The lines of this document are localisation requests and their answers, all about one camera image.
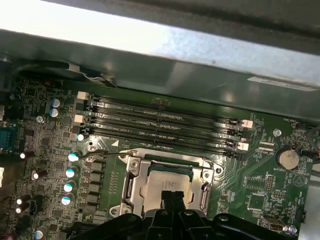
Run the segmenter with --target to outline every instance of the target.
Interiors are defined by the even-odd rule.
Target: chip
[[[73,134],[79,134],[80,133],[81,128],[79,126],[74,126],[71,130],[71,132]]]
[[[69,138],[70,137],[70,133],[69,132],[64,132],[63,133],[63,137],[64,138]]]
[[[79,208],[85,208],[87,206],[87,204],[85,204],[84,202],[80,202],[79,203]]]
[[[99,197],[97,195],[88,194],[86,201],[90,203],[97,203]]]
[[[251,193],[247,205],[248,210],[261,211],[265,205],[265,196],[257,193]]]
[[[45,186],[43,186],[43,185],[38,185],[37,191],[38,191],[38,192],[44,192],[44,191],[45,191]]]
[[[65,104],[65,105],[73,104],[73,103],[74,103],[74,101],[75,101],[75,99],[74,99],[74,98],[72,98],[72,97],[68,97],[68,98],[64,101],[64,104]]]
[[[57,231],[57,230],[58,230],[58,225],[57,224],[50,224],[49,231]]]
[[[91,166],[91,169],[92,170],[97,170],[97,171],[101,171],[102,170],[102,168],[103,168],[103,164],[102,163],[100,163],[100,162],[93,162],[92,163],[92,166]]]
[[[85,109],[85,105],[83,103],[77,103],[75,105],[75,110],[78,110],[78,111],[83,111]]]
[[[41,145],[48,146],[49,142],[50,142],[50,139],[47,137],[44,137],[41,139]]]
[[[62,162],[55,163],[55,169],[62,170],[64,168],[64,164]]]
[[[88,213],[95,213],[97,210],[97,206],[95,205],[86,205],[85,206],[85,211]]]
[[[100,185],[99,184],[94,184],[94,183],[89,183],[88,191],[89,192],[99,192],[100,191]]]
[[[26,130],[24,131],[24,135],[26,135],[26,136],[31,136],[31,137],[33,137],[34,134],[35,134],[35,131],[33,131],[32,129],[26,129]]]
[[[63,118],[63,121],[62,121],[64,124],[66,124],[66,125],[70,125],[71,124],[71,117],[69,117],[69,116],[65,116],[64,118]]]
[[[90,174],[90,180],[95,182],[101,181],[102,174],[101,173],[91,173]]]
[[[55,216],[55,217],[61,217],[61,216],[62,216],[62,210],[60,210],[60,209],[54,209],[54,210],[53,210],[53,216]]]
[[[86,162],[84,163],[84,165],[85,165],[86,167],[91,167],[91,166],[92,166],[92,162],[86,161]]]

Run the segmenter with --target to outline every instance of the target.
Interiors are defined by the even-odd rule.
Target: dimm slot
[[[147,120],[153,120],[157,121],[160,123],[168,123],[168,124],[180,124],[183,126],[188,126],[188,127],[197,127],[197,128],[202,128],[206,130],[215,130],[215,129],[227,129],[218,125],[215,125],[214,122],[209,122],[207,124],[204,123],[198,123],[198,122],[187,122],[184,121],[183,118],[179,118],[178,116],[176,119],[169,119],[168,115],[154,115],[152,113],[157,114],[156,112],[150,112],[148,110],[144,110],[143,112],[136,112],[136,111],[129,111],[129,109],[121,109],[120,106],[115,106],[115,105],[108,105],[108,108],[104,107],[94,107],[92,109],[92,112],[94,113],[104,113],[104,114],[121,114],[127,117],[139,117],[142,119],[147,119]]]
[[[154,126],[146,126],[146,125],[139,125],[135,123],[128,123],[128,122],[119,122],[115,120],[110,120],[110,119],[105,119],[105,118],[97,118],[92,121],[90,121],[92,124],[101,124],[101,125],[115,125],[119,127],[128,127],[128,128],[135,128],[137,130],[147,130],[147,131],[153,131],[154,133],[158,134],[174,134],[175,136],[180,136],[180,137],[185,137],[185,138],[194,138],[194,139],[199,139],[199,140],[204,140],[204,141],[210,141],[210,142],[218,142],[218,144],[227,144],[227,143],[237,143],[237,141],[229,138],[219,138],[210,135],[202,135],[202,134],[197,134],[193,132],[185,132],[185,131],[178,131],[178,130],[172,130],[172,129],[163,129],[163,128],[156,128]]]
[[[211,131],[208,131],[208,129],[203,129],[196,126],[185,126],[181,124],[173,124],[173,123],[166,123],[164,121],[155,121],[155,120],[149,120],[149,119],[143,119],[139,117],[128,117],[121,114],[115,114],[115,113],[99,113],[95,112],[93,113],[94,116],[96,116],[97,121],[112,121],[112,122],[121,122],[123,125],[128,125],[129,127],[131,125],[142,125],[150,128],[157,128],[157,129],[165,129],[165,130],[172,130],[172,131],[182,131],[186,133],[195,133],[199,135],[208,135],[212,136],[212,133],[215,134],[224,134],[226,136],[240,136],[241,131],[235,130],[235,129],[227,129],[227,128],[220,128],[220,127],[214,127]]]
[[[127,105],[130,107],[136,107],[136,108],[142,108],[142,109],[152,109],[155,111],[160,111],[161,108],[153,105],[146,105],[146,104],[140,104],[140,103],[132,103],[128,101],[113,99],[106,96],[98,96],[95,95],[93,97],[97,102],[107,103],[107,104],[119,104],[119,105]],[[211,115],[205,115],[200,113],[191,113],[187,111],[183,111],[180,109],[172,109],[172,108],[166,108],[165,111],[161,111],[163,114],[179,114],[181,117],[185,118],[193,118],[197,117],[198,120],[212,122],[213,120],[218,121],[220,124],[228,124],[228,125],[238,125],[240,126],[241,123],[239,119],[235,118],[229,118],[224,116],[211,116]]]
[[[155,138],[160,140],[166,140],[166,141],[172,141],[172,142],[179,142],[179,143],[186,143],[186,144],[192,144],[192,145],[199,145],[199,146],[211,146],[211,145],[223,145],[219,147],[230,147],[230,148],[236,148],[236,143],[233,143],[229,141],[228,139],[219,139],[219,138],[212,138],[210,141],[206,141],[203,139],[197,139],[197,138],[191,138],[191,137],[180,137],[178,135],[173,134],[167,134],[167,133],[161,133],[157,131],[148,131],[148,130],[142,130],[139,128],[133,128],[133,127],[123,127],[122,125],[115,125],[115,124],[108,124],[108,125],[101,125],[94,126],[92,124],[89,125],[90,127],[98,127],[99,129],[113,131],[117,133],[126,133],[131,135],[137,135],[137,136],[144,136],[147,138]]]
[[[200,152],[203,151],[203,152],[213,153],[217,155],[224,155],[229,158],[237,157],[237,154],[231,150],[209,147],[209,146],[204,147],[204,146],[198,146],[198,145],[192,145],[192,144],[180,143],[180,142],[174,142],[174,141],[165,141],[161,139],[150,139],[148,137],[123,133],[123,132],[108,131],[105,129],[92,129],[91,134],[95,134],[103,137],[113,137],[118,139],[140,141],[141,143],[151,144],[154,146],[162,146],[166,148],[178,147],[178,148],[193,149]]]

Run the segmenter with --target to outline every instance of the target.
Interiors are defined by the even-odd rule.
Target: black wire
[[[311,170],[311,175],[320,178],[320,171]]]
[[[317,144],[314,142],[313,134],[315,134],[316,131],[320,130],[320,126],[316,126],[308,131],[305,132],[306,139],[308,140],[310,146],[314,148],[317,152],[320,151],[320,148],[317,146]]]
[[[80,159],[86,159],[88,157],[93,157],[93,156],[99,156],[99,157],[107,158],[109,156],[127,156],[127,155],[131,155],[131,153],[130,152],[108,153],[108,151],[106,151],[106,150],[97,149],[95,151],[90,151],[87,154],[80,156],[79,160]]]
[[[69,63],[62,62],[62,61],[48,61],[48,60],[32,60],[26,62],[25,64],[18,65],[12,70],[12,77],[16,77],[20,72],[27,71],[30,69],[37,69],[37,68],[52,68],[52,69],[63,69],[69,71]],[[101,72],[92,70],[86,67],[79,66],[79,73],[85,74],[91,78],[102,78]],[[114,87],[109,81],[105,80],[104,84],[107,87]]]

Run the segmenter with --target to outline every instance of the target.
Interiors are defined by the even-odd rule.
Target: green circuit board
[[[224,173],[212,183],[207,212],[209,219],[219,213],[229,213],[261,225],[262,216],[274,217],[282,220],[286,226],[298,229],[297,233],[284,231],[281,234],[298,238],[303,221],[297,217],[297,212],[303,211],[305,206],[313,161],[308,157],[301,157],[296,168],[286,170],[279,166],[276,155],[284,146],[297,150],[310,149],[305,132],[298,128],[299,120],[134,90],[108,88],[93,83],[48,77],[43,79],[41,76],[19,78],[16,84],[21,89],[19,95],[24,105],[23,119],[17,124],[17,142],[25,142],[25,146],[35,150],[36,156],[27,162],[24,179],[16,184],[16,194],[10,207],[9,228],[13,228],[21,218],[21,215],[15,213],[17,196],[26,193],[43,196],[42,211],[32,217],[29,233],[25,234],[24,239],[32,239],[33,232],[39,226],[46,226],[47,239],[55,240],[58,239],[60,229],[72,226],[75,221],[101,224],[112,219],[109,209],[121,201],[126,165],[117,156],[91,163],[70,162],[68,155],[73,151],[85,154],[104,149],[117,153],[136,148],[200,156],[221,165]],[[112,128],[112,122],[108,122],[107,130],[111,134],[98,134],[100,132],[96,131],[83,141],[78,141],[75,130],[80,126],[74,122],[75,115],[85,116],[87,113],[86,101],[77,100],[79,91],[116,100],[113,104],[118,106],[119,113],[132,111],[124,106],[124,102],[137,105],[139,109],[145,108],[143,114],[146,115],[152,115],[157,107],[157,111],[166,114],[170,112],[172,125],[183,122],[180,118],[181,115],[184,116],[182,113],[198,117],[189,120],[189,135],[181,144],[177,144],[177,141],[173,145],[151,144],[144,139],[126,137],[125,134],[134,135],[135,131],[139,131],[139,115],[126,118],[131,118],[134,121],[132,125],[137,126],[136,128],[118,125],[116,131],[115,127]],[[61,101],[57,117],[49,115],[52,99]],[[43,116],[45,121],[37,122],[37,116]],[[246,136],[239,137],[239,140],[248,144],[248,149],[237,149],[237,157],[230,157],[215,153],[214,145],[208,147],[208,135],[201,135],[200,140],[192,140],[188,136],[200,135],[195,131],[202,131],[203,134],[209,131],[201,129],[201,126],[206,126],[205,121],[201,120],[203,116],[252,121],[250,127],[231,126],[234,130],[246,132]],[[222,123],[218,125],[221,128],[228,126]],[[33,134],[26,135],[27,130],[32,130]],[[279,136],[275,136],[275,130],[280,130]],[[149,132],[152,132],[151,128],[144,129],[143,135]],[[66,194],[63,185],[69,180],[65,172],[70,166],[77,166],[79,174],[73,178],[77,185],[72,192],[75,198],[70,205],[65,206],[61,199]],[[46,169],[48,176],[32,181],[30,176],[35,168]],[[89,195],[89,192],[99,194],[95,197]]]

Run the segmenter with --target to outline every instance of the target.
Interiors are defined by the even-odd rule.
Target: cable
[[[313,134],[320,130],[320,126],[316,126],[308,131],[305,132],[305,135],[306,135],[306,139],[308,140],[310,146],[312,148],[314,148],[314,150],[316,150],[317,152],[320,152],[320,148],[317,146],[317,144],[314,142],[314,139],[313,139]]]
[[[320,171],[311,170],[311,175],[320,178]]]
[[[102,158],[107,158],[110,156],[127,156],[127,155],[131,155],[130,152],[114,152],[114,153],[109,153],[107,150],[103,150],[103,149],[97,149],[95,151],[90,151],[85,155],[79,156],[79,160],[80,159],[86,159],[88,157],[94,157],[94,156],[99,156]]]
[[[62,62],[62,61],[48,61],[48,60],[32,60],[24,64],[18,65],[12,71],[12,76],[17,76],[20,72],[36,69],[36,68],[52,68],[52,69],[63,69],[66,71],[75,72],[83,75],[86,79],[98,82],[103,81],[107,87],[116,87],[112,82],[110,82],[110,76],[93,69],[89,69],[83,66],[78,66],[72,63]]]

